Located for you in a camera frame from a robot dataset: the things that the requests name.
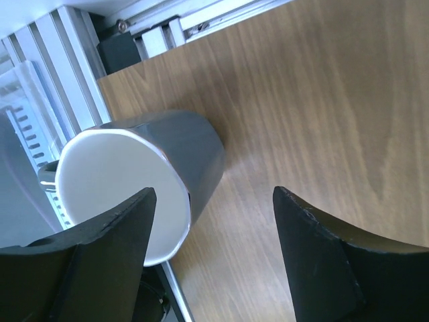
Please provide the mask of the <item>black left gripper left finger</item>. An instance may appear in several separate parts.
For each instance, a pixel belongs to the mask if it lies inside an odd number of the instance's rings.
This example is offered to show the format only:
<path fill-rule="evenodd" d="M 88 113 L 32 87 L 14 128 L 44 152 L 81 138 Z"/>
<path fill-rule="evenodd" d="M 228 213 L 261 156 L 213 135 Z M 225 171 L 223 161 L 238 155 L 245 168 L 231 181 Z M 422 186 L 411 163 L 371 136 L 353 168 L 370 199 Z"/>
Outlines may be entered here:
<path fill-rule="evenodd" d="M 152 188 L 27 246 L 1 249 L 2 321 L 153 321 L 140 288 L 154 221 Z"/>

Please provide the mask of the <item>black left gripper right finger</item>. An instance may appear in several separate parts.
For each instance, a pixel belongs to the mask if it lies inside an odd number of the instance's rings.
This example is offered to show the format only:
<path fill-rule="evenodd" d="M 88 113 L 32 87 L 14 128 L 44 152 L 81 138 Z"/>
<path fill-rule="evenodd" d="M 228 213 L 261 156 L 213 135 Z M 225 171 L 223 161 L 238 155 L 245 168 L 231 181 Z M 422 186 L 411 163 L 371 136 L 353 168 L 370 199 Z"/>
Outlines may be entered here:
<path fill-rule="evenodd" d="M 273 209 L 297 321 L 427 321 L 428 249 L 321 211 L 288 189 Z"/>

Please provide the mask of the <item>grey mug white inside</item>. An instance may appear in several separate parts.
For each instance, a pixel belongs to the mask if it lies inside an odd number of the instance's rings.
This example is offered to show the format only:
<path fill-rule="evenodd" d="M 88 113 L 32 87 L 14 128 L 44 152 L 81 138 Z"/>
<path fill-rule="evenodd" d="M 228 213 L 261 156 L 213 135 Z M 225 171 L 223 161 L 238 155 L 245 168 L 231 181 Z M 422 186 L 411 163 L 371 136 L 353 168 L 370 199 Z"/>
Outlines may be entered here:
<path fill-rule="evenodd" d="M 40 186 L 56 193 L 78 225 L 144 188 L 156 193 L 144 264 L 170 260 L 218 186 L 223 143 L 209 120 L 167 110 L 104 123 L 73 137 L 57 161 L 38 171 Z"/>

